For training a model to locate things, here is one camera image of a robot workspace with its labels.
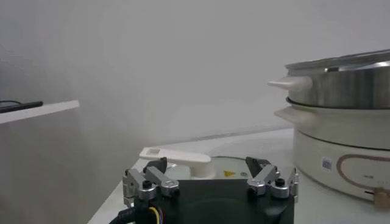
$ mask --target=white handle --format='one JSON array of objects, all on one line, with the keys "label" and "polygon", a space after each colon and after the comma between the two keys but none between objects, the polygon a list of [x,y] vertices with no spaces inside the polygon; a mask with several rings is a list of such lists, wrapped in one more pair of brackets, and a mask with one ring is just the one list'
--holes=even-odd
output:
[{"label": "white handle", "polygon": [[317,124],[317,116],[315,114],[293,107],[275,111],[274,114],[296,126],[312,127]]},{"label": "white handle", "polygon": [[277,81],[268,82],[268,85],[288,91],[301,92],[311,89],[313,81],[307,76],[283,77]]},{"label": "white handle", "polygon": [[190,167],[192,179],[212,179],[215,177],[216,172],[211,163],[211,157],[208,155],[149,147],[142,149],[140,153],[142,159],[152,160],[162,157],[166,157],[169,163]]}]

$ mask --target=white cooker base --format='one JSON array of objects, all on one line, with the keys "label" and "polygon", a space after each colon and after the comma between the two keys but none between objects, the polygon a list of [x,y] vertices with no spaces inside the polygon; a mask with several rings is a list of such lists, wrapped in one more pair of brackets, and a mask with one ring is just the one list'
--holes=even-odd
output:
[{"label": "white cooker base", "polygon": [[390,151],[369,150],[313,139],[294,130],[296,166],[338,191],[374,200],[377,187],[390,189]]}]

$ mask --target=stainless steel lid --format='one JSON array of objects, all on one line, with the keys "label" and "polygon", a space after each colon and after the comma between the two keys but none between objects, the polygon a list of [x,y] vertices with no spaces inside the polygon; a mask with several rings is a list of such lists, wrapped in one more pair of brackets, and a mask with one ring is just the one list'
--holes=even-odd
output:
[{"label": "stainless steel lid", "polygon": [[269,85],[294,103],[335,109],[390,109],[390,49],[286,65]]},{"label": "stainless steel lid", "polygon": [[383,61],[390,61],[390,49],[292,63],[286,65],[285,67],[289,70],[309,68],[332,68],[345,65],[366,65]]}]

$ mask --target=black cable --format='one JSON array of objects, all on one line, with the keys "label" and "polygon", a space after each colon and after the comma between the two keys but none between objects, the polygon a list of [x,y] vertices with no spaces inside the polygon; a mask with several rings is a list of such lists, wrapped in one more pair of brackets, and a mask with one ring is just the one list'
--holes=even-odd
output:
[{"label": "black cable", "polygon": [[135,221],[135,208],[122,210],[110,224],[128,224]]},{"label": "black cable", "polygon": [[0,103],[16,103],[16,104],[22,104],[21,102],[15,101],[15,100],[0,100]]}]

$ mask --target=warning sticker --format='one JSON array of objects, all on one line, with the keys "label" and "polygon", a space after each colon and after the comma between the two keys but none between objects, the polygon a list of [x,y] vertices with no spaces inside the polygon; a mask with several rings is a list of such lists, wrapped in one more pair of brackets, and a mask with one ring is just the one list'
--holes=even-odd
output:
[{"label": "warning sticker", "polygon": [[230,177],[230,176],[233,176],[234,174],[236,174],[235,172],[232,172],[232,171],[224,171],[224,174],[225,174],[225,177]]}]

